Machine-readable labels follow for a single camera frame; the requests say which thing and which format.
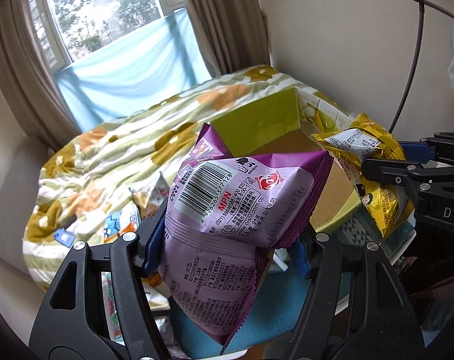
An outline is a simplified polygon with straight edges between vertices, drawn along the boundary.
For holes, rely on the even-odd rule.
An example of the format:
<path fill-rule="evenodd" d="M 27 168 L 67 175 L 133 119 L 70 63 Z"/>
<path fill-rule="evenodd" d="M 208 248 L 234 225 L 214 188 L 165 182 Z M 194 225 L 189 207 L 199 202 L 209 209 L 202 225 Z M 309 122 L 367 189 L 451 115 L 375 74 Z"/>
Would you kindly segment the gold foil snack packet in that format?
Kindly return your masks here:
<path fill-rule="evenodd" d="M 365 113 L 346 129 L 313 138 L 339 162 L 382 239 L 388 239 L 413 211 L 402 177 L 385 174 L 387 166 L 406 160 L 401 145 Z"/>

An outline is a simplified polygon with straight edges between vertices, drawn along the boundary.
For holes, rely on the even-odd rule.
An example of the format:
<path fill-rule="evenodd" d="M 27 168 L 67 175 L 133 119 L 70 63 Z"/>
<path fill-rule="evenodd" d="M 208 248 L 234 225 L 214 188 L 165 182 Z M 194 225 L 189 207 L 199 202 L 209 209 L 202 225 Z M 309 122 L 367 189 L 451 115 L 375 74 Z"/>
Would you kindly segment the purple snack packet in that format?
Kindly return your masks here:
<path fill-rule="evenodd" d="M 271 252 L 308 224 L 332 165 L 325 150 L 236 157 L 203 126 L 170 188 L 159 274 L 218 344 L 245 322 Z"/>

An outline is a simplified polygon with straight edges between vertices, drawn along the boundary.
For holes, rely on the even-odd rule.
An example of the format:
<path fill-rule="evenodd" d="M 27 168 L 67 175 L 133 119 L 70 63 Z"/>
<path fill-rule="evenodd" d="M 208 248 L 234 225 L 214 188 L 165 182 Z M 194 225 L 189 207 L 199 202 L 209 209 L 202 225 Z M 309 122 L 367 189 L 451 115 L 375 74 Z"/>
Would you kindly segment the blue tag on quilt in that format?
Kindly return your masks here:
<path fill-rule="evenodd" d="M 67 232 L 62 228 L 58 228 L 54 232 L 53 238 L 56 242 L 67 248 L 71 248 L 76 240 L 76 237 L 72 233 Z"/>

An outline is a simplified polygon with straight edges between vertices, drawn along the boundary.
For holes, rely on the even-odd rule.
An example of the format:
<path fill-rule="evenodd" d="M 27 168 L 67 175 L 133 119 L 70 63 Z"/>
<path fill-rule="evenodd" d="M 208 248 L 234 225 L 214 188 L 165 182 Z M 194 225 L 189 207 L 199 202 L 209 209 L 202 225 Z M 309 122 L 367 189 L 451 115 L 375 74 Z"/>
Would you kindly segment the blue patterned table cloth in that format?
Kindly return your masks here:
<path fill-rule="evenodd" d="M 380 239 L 366 211 L 356 211 L 333 239 L 358 246 Z M 290 332 L 295 327 L 310 282 L 293 266 L 280 273 L 269 273 L 255 297 L 250 313 L 229 343 L 225 353 L 236 353 Z M 169 299 L 169 319 L 173 334 L 183 352 L 191 359 L 206 359 L 220 354 L 221 345 L 196 326 L 173 298 Z"/>

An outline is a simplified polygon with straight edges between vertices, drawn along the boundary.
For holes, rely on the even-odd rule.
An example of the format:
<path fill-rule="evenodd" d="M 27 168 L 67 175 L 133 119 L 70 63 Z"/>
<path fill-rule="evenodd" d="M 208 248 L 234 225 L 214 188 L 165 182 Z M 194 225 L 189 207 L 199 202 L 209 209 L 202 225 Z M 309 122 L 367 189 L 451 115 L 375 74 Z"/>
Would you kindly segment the yellow-green cardboard box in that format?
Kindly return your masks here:
<path fill-rule="evenodd" d="M 235 157 L 318 151 L 315 133 L 343 130 L 355 117 L 302 88 L 288 88 L 235 108 L 211 120 Z M 317 232 L 332 234 L 358 209 L 350 180 L 335 162 L 310 217 Z"/>

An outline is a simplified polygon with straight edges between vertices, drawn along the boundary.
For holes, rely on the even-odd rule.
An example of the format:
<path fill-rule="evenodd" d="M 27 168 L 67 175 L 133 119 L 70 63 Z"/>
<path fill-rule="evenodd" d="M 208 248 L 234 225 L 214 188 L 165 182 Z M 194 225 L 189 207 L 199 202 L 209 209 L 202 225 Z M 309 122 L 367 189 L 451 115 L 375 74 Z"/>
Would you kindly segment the floral striped quilt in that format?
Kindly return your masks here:
<path fill-rule="evenodd" d="M 103 242 L 107 215 L 131 201 L 130 187 L 163 175 L 172 181 L 203 124 L 260 98 L 298 87 L 326 96 L 268 65 L 216 77 L 145 111 L 103 122 L 72 139 L 43 166 L 22 253 L 34 283 L 46 291 L 68 248 L 54 233 L 73 215 L 78 240 Z"/>

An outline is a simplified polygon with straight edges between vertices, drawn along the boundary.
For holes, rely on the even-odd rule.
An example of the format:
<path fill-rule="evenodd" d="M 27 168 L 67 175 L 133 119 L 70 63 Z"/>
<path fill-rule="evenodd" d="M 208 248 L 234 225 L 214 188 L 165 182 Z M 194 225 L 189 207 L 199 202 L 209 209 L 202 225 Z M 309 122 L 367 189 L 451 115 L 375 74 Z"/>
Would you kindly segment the small snack packet on cloth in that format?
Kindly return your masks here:
<path fill-rule="evenodd" d="M 147 180 L 138 181 L 129 187 L 132 199 L 141 215 L 141 219 L 154 216 L 163 200 L 169 194 L 169 185 L 161 172 Z"/>

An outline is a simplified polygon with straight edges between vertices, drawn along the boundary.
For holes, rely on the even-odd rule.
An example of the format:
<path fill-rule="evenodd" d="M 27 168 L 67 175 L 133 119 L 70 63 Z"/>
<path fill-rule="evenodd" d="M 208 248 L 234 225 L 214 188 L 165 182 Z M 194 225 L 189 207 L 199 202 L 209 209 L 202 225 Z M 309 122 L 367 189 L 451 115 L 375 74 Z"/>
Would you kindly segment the beige curtain left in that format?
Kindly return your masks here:
<path fill-rule="evenodd" d="M 81 134 L 42 53 L 28 0 L 0 0 L 0 92 L 24 133 L 51 149 Z"/>

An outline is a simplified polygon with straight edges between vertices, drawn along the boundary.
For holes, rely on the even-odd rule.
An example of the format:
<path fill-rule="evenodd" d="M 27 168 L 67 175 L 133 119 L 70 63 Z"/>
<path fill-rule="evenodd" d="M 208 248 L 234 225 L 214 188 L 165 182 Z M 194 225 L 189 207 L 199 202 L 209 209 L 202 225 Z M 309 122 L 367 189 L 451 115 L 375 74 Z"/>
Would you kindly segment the beige curtain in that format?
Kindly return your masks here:
<path fill-rule="evenodd" d="M 268 22 L 259 0 L 184 0 L 212 77 L 269 65 Z"/>
<path fill-rule="evenodd" d="M 24 133 L 51 149 L 81 134 L 42 53 L 28 0 L 0 0 L 0 92 Z"/>

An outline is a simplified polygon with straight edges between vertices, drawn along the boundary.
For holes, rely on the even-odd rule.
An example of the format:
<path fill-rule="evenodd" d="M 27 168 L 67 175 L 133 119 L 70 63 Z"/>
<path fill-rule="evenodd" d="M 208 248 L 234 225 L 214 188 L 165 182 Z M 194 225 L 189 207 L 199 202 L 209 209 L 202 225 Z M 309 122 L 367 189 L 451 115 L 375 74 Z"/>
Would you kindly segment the beige curtain right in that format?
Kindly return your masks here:
<path fill-rule="evenodd" d="M 259 0 L 184 0 L 212 77 L 269 65 L 268 22 Z"/>

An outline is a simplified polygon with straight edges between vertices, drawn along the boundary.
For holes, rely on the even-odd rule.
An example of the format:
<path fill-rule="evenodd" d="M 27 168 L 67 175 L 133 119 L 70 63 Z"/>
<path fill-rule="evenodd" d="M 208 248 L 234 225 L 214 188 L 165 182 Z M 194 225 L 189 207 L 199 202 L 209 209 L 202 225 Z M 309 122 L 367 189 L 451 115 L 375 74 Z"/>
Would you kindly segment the light blue window cloth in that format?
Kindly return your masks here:
<path fill-rule="evenodd" d="M 185 9 L 155 20 L 55 73 L 82 131 L 210 80 Z"/>

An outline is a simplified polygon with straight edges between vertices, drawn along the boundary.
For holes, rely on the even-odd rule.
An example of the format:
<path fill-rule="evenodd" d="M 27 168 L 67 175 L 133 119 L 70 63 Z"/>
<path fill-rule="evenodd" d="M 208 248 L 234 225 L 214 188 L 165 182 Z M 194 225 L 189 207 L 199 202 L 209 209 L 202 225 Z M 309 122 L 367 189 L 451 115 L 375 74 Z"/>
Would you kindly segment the window frame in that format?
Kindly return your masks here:
<path fill-rule="evenodd" d="M 184 6 L 184 0 L 28 0 L 53 72 Z"/>

